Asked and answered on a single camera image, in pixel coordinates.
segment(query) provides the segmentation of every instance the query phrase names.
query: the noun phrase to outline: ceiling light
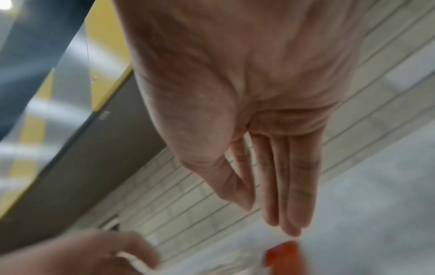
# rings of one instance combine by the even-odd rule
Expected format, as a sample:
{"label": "ceiling light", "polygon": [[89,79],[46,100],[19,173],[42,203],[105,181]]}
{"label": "ceiling light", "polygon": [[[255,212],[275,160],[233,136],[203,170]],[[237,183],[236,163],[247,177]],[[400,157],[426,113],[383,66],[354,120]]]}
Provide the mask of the ceiling light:
{"label": "ceiling light", "polygon": [[13,5],[11,0],[0,0],[0,10],[10,10],[12,7]]}

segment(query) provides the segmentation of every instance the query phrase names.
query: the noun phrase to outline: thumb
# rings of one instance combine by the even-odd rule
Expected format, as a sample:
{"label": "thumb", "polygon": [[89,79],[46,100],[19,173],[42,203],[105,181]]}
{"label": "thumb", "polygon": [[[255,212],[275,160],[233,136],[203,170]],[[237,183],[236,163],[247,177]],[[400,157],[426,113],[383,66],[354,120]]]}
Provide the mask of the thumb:
{"label": "thumb", "polygon": [[255,187],[240,179],[224,155],[200,164],[183,160],[180,163],[203,178],[221,199],[235,203],[246,211],[251,210],[255,202]]}

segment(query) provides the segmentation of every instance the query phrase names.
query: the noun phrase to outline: hand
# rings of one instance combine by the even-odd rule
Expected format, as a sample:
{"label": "hand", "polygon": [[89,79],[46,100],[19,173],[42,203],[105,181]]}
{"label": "hand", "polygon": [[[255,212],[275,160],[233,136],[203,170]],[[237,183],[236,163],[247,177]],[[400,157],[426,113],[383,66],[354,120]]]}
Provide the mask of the hand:
{"label": "hand", "polygon": [[139,275],[118,252],[154,269],[159,255],[139,234],[92,231],[48,241],[0,258],[0,275]]}
{"label": "hand", "polygon": [[[263,217],[310,224],[322,135],[355,66],[364,0],[114,0],[151,118],[181,164]],[[224,157],[230,149],[238,175]]]}

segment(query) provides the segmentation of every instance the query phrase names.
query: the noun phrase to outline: red object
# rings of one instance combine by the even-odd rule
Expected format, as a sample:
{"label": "red object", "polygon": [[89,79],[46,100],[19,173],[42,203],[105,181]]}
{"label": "red object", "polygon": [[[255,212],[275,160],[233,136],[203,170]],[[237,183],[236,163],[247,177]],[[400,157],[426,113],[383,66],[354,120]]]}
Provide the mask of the red object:
{"label": "red object", "polygon": [[266,251],[266,267],[273,275],[308,275],[298,243],[285,242]]}

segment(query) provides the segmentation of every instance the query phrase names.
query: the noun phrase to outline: tiled wall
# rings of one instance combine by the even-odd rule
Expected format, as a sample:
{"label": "tiled wall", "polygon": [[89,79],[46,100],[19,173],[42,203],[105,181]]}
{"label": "tiled wall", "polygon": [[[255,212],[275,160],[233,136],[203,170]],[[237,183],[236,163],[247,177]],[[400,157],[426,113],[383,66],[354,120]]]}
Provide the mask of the tiled wall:
{"label": "tiled wall", "polygon": [[[367,35],[351,89],[327,130],[321,183],[435,119],[434,75],[407,91],[385,80],[433,41],[434,26],[435,0],[375,1],[364,20]],[[123,230],[158,240],[157,249],[172,264],[258,220],[260,206],[246,213],[218,199],[166,149],[70,230],[96,227],[118,214]]]}

